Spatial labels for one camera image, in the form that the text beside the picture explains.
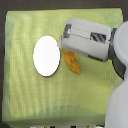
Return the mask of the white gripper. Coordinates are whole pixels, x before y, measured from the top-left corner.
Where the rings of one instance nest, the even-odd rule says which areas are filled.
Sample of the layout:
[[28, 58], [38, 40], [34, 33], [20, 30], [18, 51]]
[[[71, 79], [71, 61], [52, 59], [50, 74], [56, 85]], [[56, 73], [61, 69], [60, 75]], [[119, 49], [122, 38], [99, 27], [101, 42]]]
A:
[[79, 18], [68, 19], [58, 41], [66, 49], [102, 62], [108, 60], [111, 29], [108, 26]]

